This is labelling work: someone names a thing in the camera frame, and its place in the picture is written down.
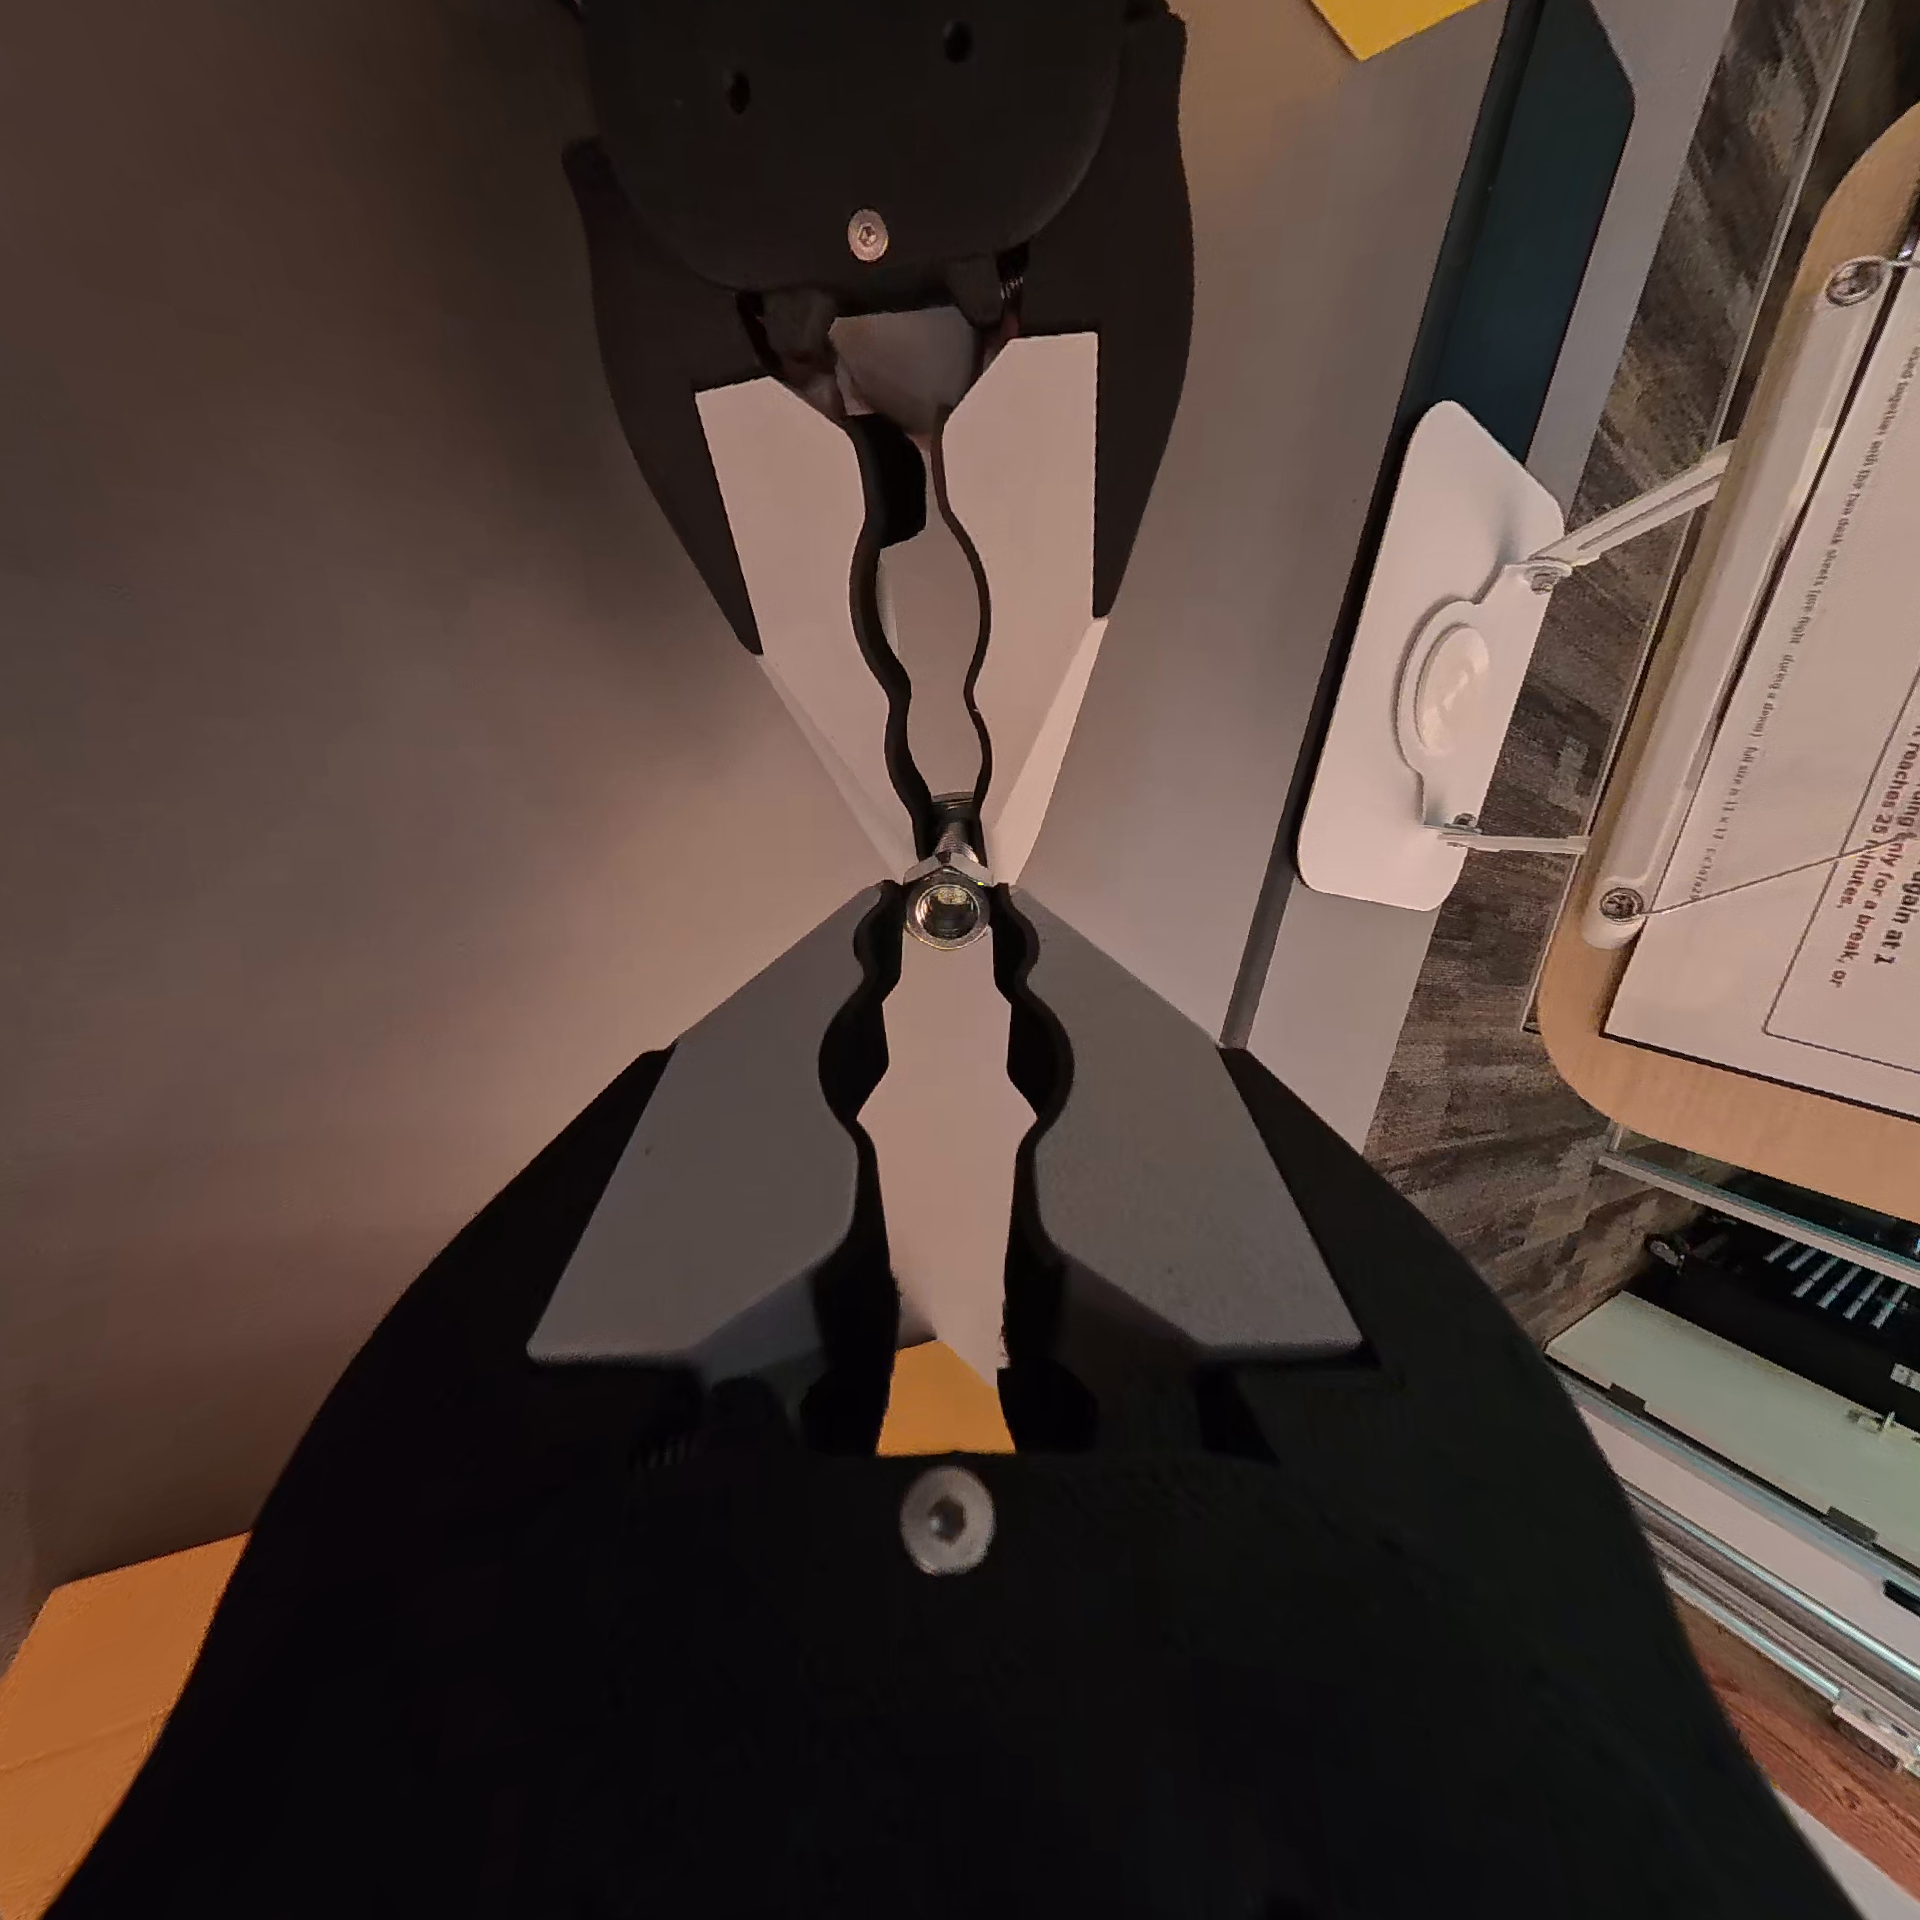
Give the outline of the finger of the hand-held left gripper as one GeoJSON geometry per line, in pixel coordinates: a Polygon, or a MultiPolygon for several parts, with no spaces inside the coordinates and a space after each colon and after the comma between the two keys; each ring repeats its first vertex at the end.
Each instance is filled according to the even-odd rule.
{"type": "Polygon", "coordinates": [[[1098,335],[1016,338],[943,434],[945,501],[982,563],[989,647],[974,709],[992,768],[992,875],[1040,841],[1109,619],[1095,613],[1098,335]]]}
{"type": "Polygon", "coordinates": [[[698,399],[769,681],[879,855],[926,850],[929,781],[883,553],[929,520],[922,447],[887,415],[829,417],[765,374],[698,399]]]}

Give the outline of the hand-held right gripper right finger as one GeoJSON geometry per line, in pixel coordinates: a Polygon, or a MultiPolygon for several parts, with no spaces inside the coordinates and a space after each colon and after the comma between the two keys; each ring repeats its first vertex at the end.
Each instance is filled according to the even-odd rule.
{"type": "Polygon", "coordinates": [[[1005,883],[1016,1152],[999,1403],[1019,1450],[1258,1449],[1238,1378],[1362,1355],[1211,1035],[1005,883]]]}

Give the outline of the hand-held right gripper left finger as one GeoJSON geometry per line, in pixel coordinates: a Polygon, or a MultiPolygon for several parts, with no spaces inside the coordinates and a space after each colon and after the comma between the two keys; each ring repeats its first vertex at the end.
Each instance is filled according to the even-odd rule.
{"type": "Polygon", "coordinates": [[[813,1447],[875,1450],[902,1293],[861,1115],[902,944],[903,886],[864,886],[679,1037],[531,1360],[754,1381],[813,1447]]]}

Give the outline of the steel hex bolt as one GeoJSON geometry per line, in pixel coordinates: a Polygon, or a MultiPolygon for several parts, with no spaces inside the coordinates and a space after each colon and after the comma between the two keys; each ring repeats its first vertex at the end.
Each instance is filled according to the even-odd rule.
{"type": "Polygon", "coordinates": [[[931,853],[903,875],[903,883],[913,886],[937,875],[949,875],[976,888],[992,888],[995,875],[982,855],[984,833],[974,795],[969,790],[947,792],[934,798],[931,806],[931,853]]]}

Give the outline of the yellow divided plastic bin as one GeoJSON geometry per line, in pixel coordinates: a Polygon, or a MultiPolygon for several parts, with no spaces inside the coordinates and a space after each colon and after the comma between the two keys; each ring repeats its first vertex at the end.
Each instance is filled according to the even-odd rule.
{"type": "Polygon", "coordinates": [[[1383,51],[1478,9],[1472,0],[1313,0],[1313,9],[1357,61],[1383,51]]]}

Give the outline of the instruction sheet on stand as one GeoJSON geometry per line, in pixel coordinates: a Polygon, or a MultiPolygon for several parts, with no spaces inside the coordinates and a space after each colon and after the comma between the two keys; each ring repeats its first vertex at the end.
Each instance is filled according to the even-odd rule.
{"type": "Polygon", "coordinates": [[[1443,905],[1560,581],[1566,520],[1472,413],[1416,424],[1313,774],[1297,867],[1323,896],[1443,905]]]}

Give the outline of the wooden sign board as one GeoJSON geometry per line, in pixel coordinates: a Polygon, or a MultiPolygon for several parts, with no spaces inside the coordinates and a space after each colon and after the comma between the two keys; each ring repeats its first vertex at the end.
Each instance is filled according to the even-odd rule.
{"type": "Polygon", "coordinates": [[[1539,990],[1539,1018],[1553,1065],[1602,1118],[1670,1145],[1901,1215],[1917,1215],[1917,1120],[1610,1037],[1605,1021],[1627,949],[1592,944],[1587,923],[1592,898],[1608,888],[1602,866],[1615,853],[1627,805],[1654,799],[1664,806],[1670,798],[1683,795],[1681,774],[1647,774],[1649,743],[1675,704],[1674,682],[1690,654],[1697,605],[1726,545],[1734,513],[1757,488],[1758,438],[1786,409],[1790,359],[1846,254],[1904,239],[1914,223],[1917,173],[1918,109],[1910,106],[1863,150],[1819,209],[1760,362],[1739,446],[1718,501],[1695,517],[1654,625],[1649,658],[1600,786],[1593,841],[1553,925],[1539,990]]]}

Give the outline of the pale flat panel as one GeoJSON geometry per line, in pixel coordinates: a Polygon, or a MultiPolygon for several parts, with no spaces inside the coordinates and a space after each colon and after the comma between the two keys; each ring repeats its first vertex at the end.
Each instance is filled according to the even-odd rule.
{"type": "Polygon", "coordinates": [[[1632,1293],[1576,1320],[1547,1355],[1862,1545],[1918,1566],[1918,1440],[1897,1413],[1846,1398],[1632,1293]]]}

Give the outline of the black vented box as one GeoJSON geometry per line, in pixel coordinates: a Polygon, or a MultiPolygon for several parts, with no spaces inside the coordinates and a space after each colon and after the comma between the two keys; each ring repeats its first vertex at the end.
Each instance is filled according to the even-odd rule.
{"type": "Polygon", "coordinates": [[[1725,1211],[1703,1209],[1643,1243],[1632,1293],[1746,1346],[1833,1335],[1850,1349],[1917,1362],[1917,1287],[1725,1211]]]}

